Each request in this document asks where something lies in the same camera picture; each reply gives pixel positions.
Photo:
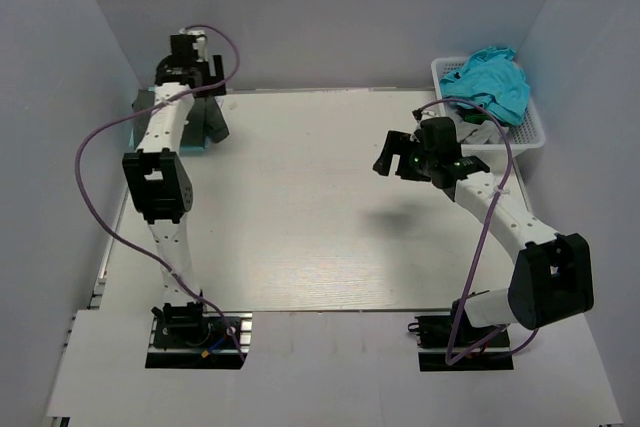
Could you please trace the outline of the grey cloth in basket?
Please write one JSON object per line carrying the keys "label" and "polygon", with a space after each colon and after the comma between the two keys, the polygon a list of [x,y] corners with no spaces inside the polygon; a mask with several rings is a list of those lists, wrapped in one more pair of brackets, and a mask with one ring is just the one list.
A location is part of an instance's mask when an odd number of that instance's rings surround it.
{"label": "grey cloth in basket", "polygon": [[457,140],[466,145],[501,144],[499,129],[494,123],[485,120],[482,124],[462,122],[456,126]]}

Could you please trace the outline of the folded teal t shirt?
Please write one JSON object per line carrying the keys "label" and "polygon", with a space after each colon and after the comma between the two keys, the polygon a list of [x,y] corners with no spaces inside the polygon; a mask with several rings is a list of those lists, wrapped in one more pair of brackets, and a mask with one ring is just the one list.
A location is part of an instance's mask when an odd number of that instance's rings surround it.
{"label": "folded teal t shirt", "polygon": [[143,153],[202,151],[207,144],[207,140],[201,137],[202,133],[201,122],[152,118],[139,139],[136,139],[135,131],[132,131],[130,147],[135,152]]}

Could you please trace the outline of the dark grey t shirt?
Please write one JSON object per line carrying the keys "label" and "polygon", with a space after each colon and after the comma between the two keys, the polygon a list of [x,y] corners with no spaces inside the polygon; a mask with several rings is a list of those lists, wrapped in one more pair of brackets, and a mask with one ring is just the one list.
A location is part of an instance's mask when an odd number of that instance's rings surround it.
{"label": "dark grey t shirt", "polygon": [[[137,98],[132,104],[132,110],[139,112],[148,109],[154,105],[154,100],[155,92],[153,90],[139,90]],[[134,120],[132,131],[135,131],[136,139],[139,139],[146,130],[150,115],[150,113],[146,113]],[[214,96],[195,98],[187,119],[202,123],[201,137],[203,140],[207,140],[206,148],[210,142],[220,143],[229,136],[229,128],[218,104],[218,98]]]}

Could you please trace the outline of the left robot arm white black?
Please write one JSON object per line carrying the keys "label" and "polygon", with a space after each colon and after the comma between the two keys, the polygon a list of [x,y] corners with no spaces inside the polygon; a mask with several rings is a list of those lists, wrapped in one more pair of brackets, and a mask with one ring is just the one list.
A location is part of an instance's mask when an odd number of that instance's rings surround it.
{"label": "left robot arm white black", "polygon": [[229,128],[217,98],[225,94],[222,59],[210,56],[201,29],[170,38],[170,54],[156,67],[155,86],[132,105],[139,119],[134,150],[122,166],[136,210],[152,233],[162,268],[164,301],[153,313],[161,327],[191,346],[205,343],[211,321],[192,269],[186,221],[193,206],[192,183],[180,160],[181,146],[220,143]]}

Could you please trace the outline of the white plastic basket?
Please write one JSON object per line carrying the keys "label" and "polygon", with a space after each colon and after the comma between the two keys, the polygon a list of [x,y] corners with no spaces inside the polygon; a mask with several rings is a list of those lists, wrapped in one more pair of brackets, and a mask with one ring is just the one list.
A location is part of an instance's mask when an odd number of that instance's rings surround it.
{"label": "white plastic basket", "polygon": [[[431,74],[437,99],[443,98],[440,80],[449,72],[463,66],[467,60],[468,56],[457,56],[440,57],[431,62]],[[515,127],[510,127],[508,130],[508,138],[515,156],[527,150],[538,149],[544,145],[546,136],[532,95],[529,96],[523,123]],[[500,150],[503,150],[503,147],[492,143],[463,145],[464,153],[494,153]]]}

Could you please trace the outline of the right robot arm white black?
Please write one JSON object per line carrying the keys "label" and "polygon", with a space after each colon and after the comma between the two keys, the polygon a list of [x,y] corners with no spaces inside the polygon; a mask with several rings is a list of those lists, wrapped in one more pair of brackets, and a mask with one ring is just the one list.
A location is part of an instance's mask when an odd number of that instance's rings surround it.
{"label": "right robot arm white black", "polygon": [[489,233],[514,263],[507,288],[464,301],[463,313],[451,321],[459,343],[477,344],[489,326],[535,330],[593,308],[586,239],[559,233],[514,200],[484,161],[463,154],[452,120],[424,120],[412,133],[389,131],[373,169],[381,176],[431,183],[477,220],[487,221]]}

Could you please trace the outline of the green cloth in basket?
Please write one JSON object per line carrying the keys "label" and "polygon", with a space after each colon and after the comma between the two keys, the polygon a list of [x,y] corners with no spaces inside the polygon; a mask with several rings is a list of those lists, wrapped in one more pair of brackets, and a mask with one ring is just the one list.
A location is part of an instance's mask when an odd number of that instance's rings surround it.
{"label": "green cloth in basket", "polygon": [[458,114],[463,122],[473,125],[482,125],[485,121],[491,120],[488,114],[477,109],[460,109]]}

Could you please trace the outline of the crumpled light blue t shirt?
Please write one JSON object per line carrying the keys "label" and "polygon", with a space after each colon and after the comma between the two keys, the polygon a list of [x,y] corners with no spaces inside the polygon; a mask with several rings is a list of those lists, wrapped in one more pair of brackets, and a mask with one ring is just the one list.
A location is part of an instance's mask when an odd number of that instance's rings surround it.
{"label": "crumpled light blue t shirt", "polygon": [[461,98],[482,107],[509,126],[525,119],[530,86],[524,70],[515,62],[511,47],[490,46],[472,54],[461,66],[439,81],[445,98]]}

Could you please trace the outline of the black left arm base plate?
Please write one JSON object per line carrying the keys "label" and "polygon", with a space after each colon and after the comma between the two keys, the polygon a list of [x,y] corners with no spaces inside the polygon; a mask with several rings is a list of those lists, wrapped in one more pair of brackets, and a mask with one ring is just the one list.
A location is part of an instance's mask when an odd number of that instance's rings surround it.
{"label": "black left arm base plate", "polygon": [[230,328],[216,315],[205,316],[209,327],[202,340],[182,340],[169,331],[164,321],[154,319],[146,354],[146,369],[164,370],[240,370],[240,358],[233,338],[244,357],[248,356],[253,314],[232,313]]}

